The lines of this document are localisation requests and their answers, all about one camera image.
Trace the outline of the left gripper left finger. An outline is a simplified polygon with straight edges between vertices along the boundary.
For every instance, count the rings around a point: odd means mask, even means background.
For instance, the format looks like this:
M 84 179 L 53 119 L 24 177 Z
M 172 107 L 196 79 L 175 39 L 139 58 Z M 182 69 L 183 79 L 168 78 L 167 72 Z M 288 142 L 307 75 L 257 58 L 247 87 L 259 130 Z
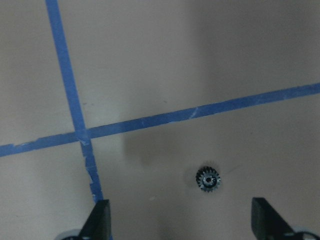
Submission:
M 99 200 L 80 233 L 79 240 L 110 240 L 111 239 L 111 208 L 108 199 Z

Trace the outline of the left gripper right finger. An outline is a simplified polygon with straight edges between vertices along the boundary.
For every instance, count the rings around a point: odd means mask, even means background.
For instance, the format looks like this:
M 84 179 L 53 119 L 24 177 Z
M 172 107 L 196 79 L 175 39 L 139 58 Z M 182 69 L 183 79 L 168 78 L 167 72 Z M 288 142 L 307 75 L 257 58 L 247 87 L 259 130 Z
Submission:
M 251 230 L 257 240 L 292 240 L 296 234 L 263 197 L 251 200 Z

